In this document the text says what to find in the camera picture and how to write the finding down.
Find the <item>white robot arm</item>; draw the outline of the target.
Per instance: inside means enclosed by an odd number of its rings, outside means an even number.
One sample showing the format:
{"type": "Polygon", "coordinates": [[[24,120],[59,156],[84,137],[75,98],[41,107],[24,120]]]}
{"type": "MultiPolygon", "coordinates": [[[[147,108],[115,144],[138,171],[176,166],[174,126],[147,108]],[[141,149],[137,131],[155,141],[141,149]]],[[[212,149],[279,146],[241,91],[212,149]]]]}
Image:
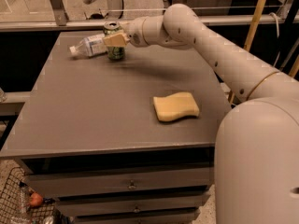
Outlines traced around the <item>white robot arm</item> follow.
{"type": "Polygon", "coordinates": [[[217,224],[299,224],[299,82],[207,28],[187,6],[141,17],[109,46],[190,45],[235,93],[215,146],[217,224]]]}

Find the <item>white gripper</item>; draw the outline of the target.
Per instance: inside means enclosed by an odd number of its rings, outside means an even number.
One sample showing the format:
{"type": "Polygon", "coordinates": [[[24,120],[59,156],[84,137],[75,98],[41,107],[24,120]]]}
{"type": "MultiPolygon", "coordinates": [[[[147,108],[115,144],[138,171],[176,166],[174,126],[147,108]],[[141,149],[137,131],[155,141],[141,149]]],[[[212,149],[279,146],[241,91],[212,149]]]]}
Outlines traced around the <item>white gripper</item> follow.
{"type": "Polygon", "coordinates": [[[132,21],[121,22],[120,26],[124,32],[105,35],[104,44],[107,47],[125,47],[129,42],[135,47],[146,47],[148,43],[143,36],[143,24],[145,17],[136,18],[132,21]]]}

